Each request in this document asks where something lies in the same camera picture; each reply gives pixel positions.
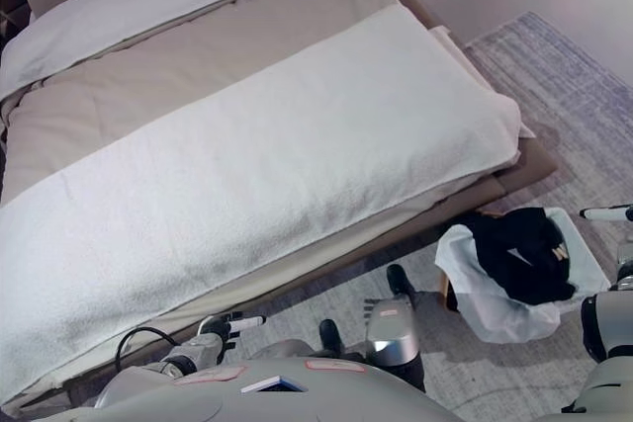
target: white towel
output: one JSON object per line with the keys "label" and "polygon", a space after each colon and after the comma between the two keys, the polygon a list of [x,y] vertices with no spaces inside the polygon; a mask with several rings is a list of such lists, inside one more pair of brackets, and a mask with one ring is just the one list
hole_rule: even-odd
{"label": "white towel", "polygon": [[0,209],[0,400],[368,216],[507,165],[519,129],[516,104],[400,6],[138,129]]}

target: bed sheet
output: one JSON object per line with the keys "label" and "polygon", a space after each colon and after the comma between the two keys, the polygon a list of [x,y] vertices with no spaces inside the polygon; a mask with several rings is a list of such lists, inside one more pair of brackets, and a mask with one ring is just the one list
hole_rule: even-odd
{"label": "bed sheet", "polygon": [[236,0],[53,75],[10,115],[0,204],[131,131],[394,3]]}

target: plastic bag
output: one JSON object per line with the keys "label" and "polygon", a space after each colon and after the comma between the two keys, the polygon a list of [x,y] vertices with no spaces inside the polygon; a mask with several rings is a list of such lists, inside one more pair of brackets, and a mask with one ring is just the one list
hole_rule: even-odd
{"label": "plastic bag", "polygon": [[609,281],[565,211],[545,209],[559,227],[570,255],[569,282],[576,286],[567,301],[528,305],[507,296],[479,265],[475,239],[468,227],[452,226],[439,241],[435,265],[448,276],[458,309],[475,334],[488,343],[524,343],[546,338],[561,323],[561,314],[580,307],[589,295],[606,291]]}

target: gray carpet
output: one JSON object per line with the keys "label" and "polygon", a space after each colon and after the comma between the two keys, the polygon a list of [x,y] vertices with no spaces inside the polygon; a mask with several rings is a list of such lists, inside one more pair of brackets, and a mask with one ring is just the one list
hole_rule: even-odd
{"label": "gray carpet", "polygon": [[[490,206],[557,206],[575,213],[630,201],[633,91],[534,14],[470,44],[468,55],[495,88],[517,100],[525,122],[557,159],[560,171]],[[624,225],[575,219],[607,277],[615,275]],[[265,345],[301,338],[318,346],[317,325],[333,318],[348,346],[364,338],[365,298],[390,296],[388,263],[401,263],[416,288],[428,393],[466,421],[529,421],[571,403],[594,363],[570,314],[550,338],[522,345],[479,341],[457,314],[437,303],[435,246],[411,239],[309,286],[262,305],[270,316],[244,332],[229,361]]]}

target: bed frame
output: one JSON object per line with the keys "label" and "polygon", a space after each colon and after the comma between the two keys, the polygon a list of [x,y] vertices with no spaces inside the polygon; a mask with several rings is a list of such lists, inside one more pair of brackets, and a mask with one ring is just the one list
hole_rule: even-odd
{"label": "bed frame", "polygon": [[[430,29],[438,25],[417,0],[400,0],[400,2],[408,7],[427,28]],[[513,167],[479,180],[464,191],[443,200],[429,211],[419,214],[404,224],[378,236],[376,239],[266,295],[241,303],[232,310],[249,310],[258,304],[286,294],[315,279],[358,262],[375,252],[413,236],[420,237],[425,244],[431,244],[439,239],[450,226],[451,220],[459,214],[482,207],[509,193],[525,188],[542,180],[556,170],[555,162],[536,138],[522,138],[519,141],[519,149],[521,150],[521,157],[519,162]],[[177,341],[185,341],[195,334],[196,329],[197,325],[187,327],[174,333],[173,337]],[[135,352],[125,355],[123,364],[125,366],[144,364],[146,361],[151,361],[152,356],[166,352],[167,349],[167,344],[162,340],[150,343]],[[114,375],[114,365],[105,365],[81,377],[67,381],[62,389],[47,392],[27,404],[25,409],[29,406],[35,406],[61,392],[67,393],[72,406],[79,406],[88,398],[96,395],[91,392],[90,388],[87,388],[90,385],[88,384],[89,381],[92,382],[92,385],[97,385],[97,381],[107,381]]]}

